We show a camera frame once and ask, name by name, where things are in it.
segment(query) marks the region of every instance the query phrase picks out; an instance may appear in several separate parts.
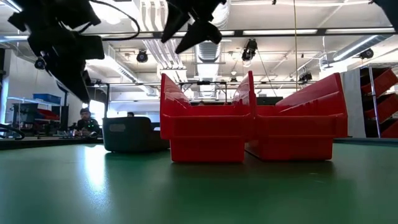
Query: ceiling beam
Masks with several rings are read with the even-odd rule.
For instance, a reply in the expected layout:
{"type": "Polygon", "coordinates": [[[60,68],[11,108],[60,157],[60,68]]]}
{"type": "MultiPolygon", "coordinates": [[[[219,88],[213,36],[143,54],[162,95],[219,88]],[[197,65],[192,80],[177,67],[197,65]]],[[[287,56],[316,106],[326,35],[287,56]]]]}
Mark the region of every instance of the ceiling beam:
{"type": "MultiPolygon", "coordinates": [[[[223,38],[242,37],[295,37],[295,29],[256,29],[256,30],[222,30],[223,38]]],[[[135,32],[104,32],[85,35],[100,35],[106,37],[124,37],[135,34],[135,32]]],[[[181,39],[186,32],[177,32],[174,39],[181,39]]],[[[331,27],[331,28],[306,28],[297,29],[297,37],[323,37],[323,36],[345,36],[345,35],[397,35],[398,32],[392,27],[331,27]]],[[[136,40],[161,39],[162,32],[141,32],[136,40]]],[[[27,35],[0,34],[0,42],[26,41],[27,35]]]]}

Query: cable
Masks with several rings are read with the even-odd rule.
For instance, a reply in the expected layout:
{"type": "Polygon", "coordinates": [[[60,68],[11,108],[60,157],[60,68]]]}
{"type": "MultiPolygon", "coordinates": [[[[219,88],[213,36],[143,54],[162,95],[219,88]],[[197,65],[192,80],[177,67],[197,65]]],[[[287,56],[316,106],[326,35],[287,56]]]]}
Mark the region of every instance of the cable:
{"type": "Polygon", "coordinates": [[[141,28],[140,28],[140,26],[139,26],[137,20],[136,20],[135,18],[131,17],[129,14],[127,14],[127,13],[123,12],[122,10],[118,9],[116,6],[114,6],[114,5],[112,5],[112,4],[109,4],[109,3],[107,3],[107,2],[101,2],[101,1],[97,1],[97,0],[90,0],[90,1],[93,2],[93,3],[97,3],[97,4],[102,4],[102,5],[105,5],[105,6],[109,6],[109,7],[113,8],[113,9],[115,9],[115,10],[117,10],[117,11],[123,13],[123,14],[126,15],[130,20],[132,20],[133,23],[135,23],[135,25],[137,26],[137,32],[136,32],[134,35],[130,36],[130,37],[102,38],[103,41],[132,40],[132,39],[136,38],[136,37],[139,35],[139,33],[141,32],[141,28]]]}
{"type": "Polygon", "coordinates": [[[0,128],[4,128],[4,129],[10,130],[10,131],[14,131],[15,133],[19,134],[20,137],[15,138],[15,140],[17,140],[17,141],[22,140],[22,139],[25,138],[25,134],[24,134],[22,131],[20,131],[20,130],[18,130],[18,129],[16,129],[16,128],[13,128],[13,127],[8,126],[8,125],[5,125],[5,124],[0,124],[0,128]]]}
{"type": "Polygon", "coordinates": [[[274,90],[274,87],[272,86],[271,79],[269,78],[269,75],[268,75],[268,73],[267,73],[266,66],[264,65],[264,62],[262,61],[261,54],[260,54],[260,51],[259,51],[258,48],[257,48],[257,52],[258,52],[258,54],[259,54],[259,57],[260,57],[260,60],[261,60],[261,63],[262,63],[262,67],[264,68],[264,71],[265,71],[266,76],[267,76],[267,78],[268,78],[269,84],[271,85],[271,89],[272,89],[272,91],[274,92],[275,96],[278,97],[278,95],[276,94],[276,92],[275,92],[275,90],[274,90]]]}
{"type": "Polygon", "coordinates": [[[299,61],[297,59],[297,12],[296,12],[296,0],[293,0],[294,8],[294,41],[295,41],[295,56],[296,56],[296,91],[299,90],[299,61]]]}

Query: workbench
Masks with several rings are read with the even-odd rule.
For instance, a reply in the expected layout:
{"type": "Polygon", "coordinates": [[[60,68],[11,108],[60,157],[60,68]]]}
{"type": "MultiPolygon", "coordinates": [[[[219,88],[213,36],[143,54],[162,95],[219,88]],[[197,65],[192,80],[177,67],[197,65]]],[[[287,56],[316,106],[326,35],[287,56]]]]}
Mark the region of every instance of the workbench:
{"type": "Polygon", "coordinates": [[[326,162],[174,164],[102,145],[0,151],[0,223],[398,223],[398,148],[326,162]]]}

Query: man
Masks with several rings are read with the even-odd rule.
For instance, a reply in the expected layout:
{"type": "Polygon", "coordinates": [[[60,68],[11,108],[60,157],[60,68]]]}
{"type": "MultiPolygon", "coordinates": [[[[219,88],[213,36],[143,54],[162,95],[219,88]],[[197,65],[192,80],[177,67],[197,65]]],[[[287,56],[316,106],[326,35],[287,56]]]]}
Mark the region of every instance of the man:
{"type": "Polygon", "coordinates": [[[77,122],[77,130],[82,136],[89,136],[93,131],[100,133],[101,129],[97,120],[91,118],[91,112],[88,108],[80,110],[80,120],[77,122]]]}

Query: hanging wire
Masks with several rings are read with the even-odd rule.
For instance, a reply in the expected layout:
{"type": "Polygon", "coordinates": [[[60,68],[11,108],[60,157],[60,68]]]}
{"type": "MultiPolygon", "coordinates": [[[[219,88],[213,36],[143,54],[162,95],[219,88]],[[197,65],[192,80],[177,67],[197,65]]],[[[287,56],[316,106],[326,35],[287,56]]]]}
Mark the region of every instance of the hanging wire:
{"type": "Polygon", "coordinates": [[[112,4],[109,4],[109,3],[107,3],[107,2],[102,2],[102,1],[97,1],[97,0],[90,0],[90,1],[93,2],[93,3],[102,4],[102,5],[111,7],[111,8],[113,8],[113,9],[115,9],[115,10],[117,10],[117,11],[123,13],[123,14],[126,15],[130,20],[132,20],[133,23],[135,23],[135,25],[137,26],[137,32],[136,32],[134,35],[130,36],[130,37],[116,37],[116,38],[110,38],[110,37],[108,37],[108,38],[102,38],[103,41],[132,40],[132,39],[136,38],[136,37],[139,35],[139,33],[141,32],[141,28],[140,28],[140,26],[139,26],[137,20],[136,20],[135,18],[131,17],[129,14],[123,12],[122,10],[120,10],[119,8],[117,8],[116,6],[114,6],[114,5],[112,5],[112,4]]]}
{"type": "Polygon", "coordinates": [[[272,91],[274,92],[275,96],[276,96],[276,97],[278,97],[278,95],[276,94],[276,92],[275,92],[275,90],[274,90],[274,87],[272,86],[271,79],[269,78],[269,75],[268,75],[268,72],[267,72],[266,66],[264,65],[264,62],[262,61],[261,54],[260,54],[260,51],[259,51],[259,49],[258,49],[258,48],[257,48],[257,52],[258,52],[258,54],[259,54],[259,57],[260,57],[260,60],[261,60],[261,64],[262,64],[262,67],[264,68],[264,71],[265,71],[265,73],[266,73],[266,76],[267,76],[267,78],[268,78],[268,81],[269,81],[269,84],[270,84],[270,86],[271,86],[271,89],[272,89],[272,91]]]}
{"type": "Polygon", "coordinates": [[[294,41],[295,41],[295,60],[296,60],[296,91],[299,90],[299,60],[297,59],[297,11],[296,11],[296,0],[293,0],[294,8],[294,41]]]}

